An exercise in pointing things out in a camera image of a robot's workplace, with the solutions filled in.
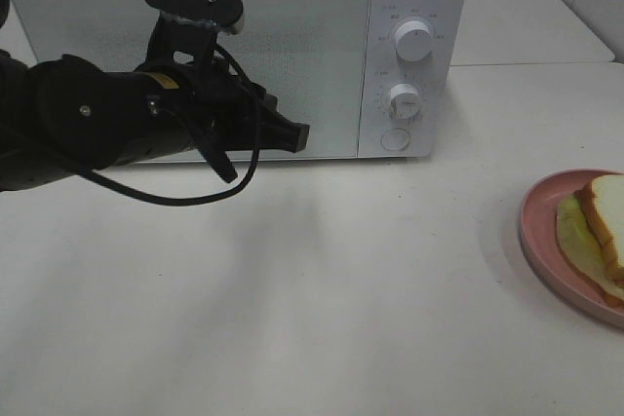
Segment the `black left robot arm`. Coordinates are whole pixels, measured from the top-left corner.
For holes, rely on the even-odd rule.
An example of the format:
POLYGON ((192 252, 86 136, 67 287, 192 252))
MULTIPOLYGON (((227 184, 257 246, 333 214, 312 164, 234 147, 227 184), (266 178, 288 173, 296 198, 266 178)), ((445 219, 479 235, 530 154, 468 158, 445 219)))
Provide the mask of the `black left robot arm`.
POLYGON ((1 56, 1 188, 21 191, 73 175, 149 204, 192 207, 240 193, 229 153, 302 151, 309 128, 277 109, 222 46, 241 30, 242 0, 144 0, 159 17, 146 59, 105 72, 77 56, 27 66, 1 56), (228 189, 168 198, 128 187, 105 169, 196 150, 228 189))

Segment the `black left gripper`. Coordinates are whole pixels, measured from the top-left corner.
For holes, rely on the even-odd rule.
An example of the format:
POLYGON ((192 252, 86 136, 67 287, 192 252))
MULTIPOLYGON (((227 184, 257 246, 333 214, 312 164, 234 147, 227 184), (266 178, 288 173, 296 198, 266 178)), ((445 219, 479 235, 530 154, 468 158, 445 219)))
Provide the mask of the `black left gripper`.
POLYGON ((136 68, 147 100, 158 113, 145 111, 133 153, 182 153, 197 150, 226 183, 237 177, 228 152, 261 150, 290 153, 306 149, 310 126, 277 111, 277 97, 257 83, 246 84, 222 58, 198 67, 158 59, 136 68))

